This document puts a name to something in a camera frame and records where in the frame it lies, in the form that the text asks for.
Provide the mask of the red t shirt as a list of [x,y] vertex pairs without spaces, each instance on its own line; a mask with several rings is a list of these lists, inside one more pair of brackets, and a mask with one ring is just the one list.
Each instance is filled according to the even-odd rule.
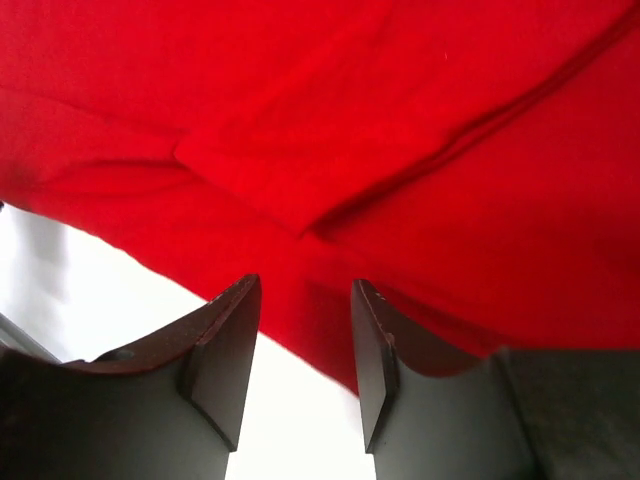
[[639,343],[635,1],[5,1],[1,197],[356,385],[366,278],[476,355]]

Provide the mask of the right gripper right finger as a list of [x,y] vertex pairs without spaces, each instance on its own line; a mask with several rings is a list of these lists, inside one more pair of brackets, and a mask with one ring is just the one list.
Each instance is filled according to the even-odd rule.
[[510,350],[479,358],[368,281],[351,318],[365,449],[380,479],[635,479],[639,354]]

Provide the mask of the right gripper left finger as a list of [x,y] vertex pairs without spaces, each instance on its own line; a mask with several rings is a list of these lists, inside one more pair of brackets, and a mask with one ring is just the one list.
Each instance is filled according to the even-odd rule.
[[5,479],[222,479],[239,443],[261,308],[247,275],[93,361],[1,324]]

